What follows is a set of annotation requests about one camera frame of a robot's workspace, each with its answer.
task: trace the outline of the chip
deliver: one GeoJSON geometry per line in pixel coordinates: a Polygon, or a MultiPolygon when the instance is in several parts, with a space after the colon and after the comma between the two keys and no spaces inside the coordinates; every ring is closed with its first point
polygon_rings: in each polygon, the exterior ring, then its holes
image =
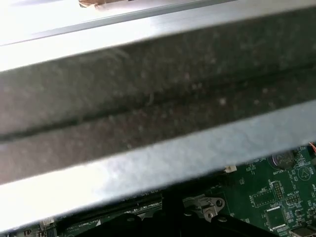
{"type": "Polygon", "coordinates": [[[286,225],[283,211],[280,206],[266,210],[265,214],[270,230],[275,230],[286,225]]]}

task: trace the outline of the metal bar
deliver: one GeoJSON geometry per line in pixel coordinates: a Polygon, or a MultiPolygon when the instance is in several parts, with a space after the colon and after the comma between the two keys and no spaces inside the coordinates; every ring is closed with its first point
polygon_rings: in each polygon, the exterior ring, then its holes
{"type": "MultiPolygon", "coordinates": [[[[316,6],[315,0],[238,0],[5,45],[0,47],[0,72],[122,44],[313,6],[316,6]]],[[[9,43],[15,38],[11,27],[4,26],[11,33],[3,33],[0,44],[9,43]]]]}
{"type": "Polygon", "coordinates": [[[86,9],[78,0],[59,0],[2,8],[1,44],[59,35],[89,28],[211,6],[232,0],[134,0],[86,9]]]}
{"type": "Polygon", "coordinates": [[[312,101],[2,185],[0,210],[5,218],[0,230],[112,202],[199,177],[224,165],[306,144],[316,137],[315,116],[316,101],[312,101]]]}

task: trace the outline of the green circuit board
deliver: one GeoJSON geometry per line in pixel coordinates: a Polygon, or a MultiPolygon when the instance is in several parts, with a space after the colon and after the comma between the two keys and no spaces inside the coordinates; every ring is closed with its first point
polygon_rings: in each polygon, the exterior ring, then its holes
{"type": "Polygon", "coordinates": [[[228,184],[208,195],[226,201],[222,211],[259,228],[286,237],[289,230],[316,219],[316,175],[306,147],[293,151],[295,166],[277,169],[269,158],[237,167],[228,184]]]}

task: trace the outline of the dusty metal surface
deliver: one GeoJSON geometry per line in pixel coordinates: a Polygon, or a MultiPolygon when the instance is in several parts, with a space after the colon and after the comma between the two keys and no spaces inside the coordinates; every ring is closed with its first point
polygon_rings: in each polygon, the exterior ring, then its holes
{"type": "Polygon", "coordinates": [[[0,230],[314,140],[315,5],[240,0],[0,47],[0,230]]]}

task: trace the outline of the screw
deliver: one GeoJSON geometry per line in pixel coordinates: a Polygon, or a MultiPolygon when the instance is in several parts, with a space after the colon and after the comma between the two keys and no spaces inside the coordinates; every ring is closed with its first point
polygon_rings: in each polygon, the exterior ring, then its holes
{"type": "Polygon", "coordinates": [[[217,220],[220,222],[227,222],[227,219],[225,217],[219,217],[217,220]]]}
{"type": "Polygon", "coordinates": [[[206,211],[206,212],[204,213],[204,217],[205,217],[206,219],[212,219],[212,218],[213,218],[213,213],[212,213],[212,211],[210,211],[210,210],[206,211]]]}
{"type": "Polygon", "coordinates": [[[218,200],[216,201],[216,205],[217,205],[218,207],[223,206],[223,201],[220,200],[220,199],[218,199],[218,200]]]}

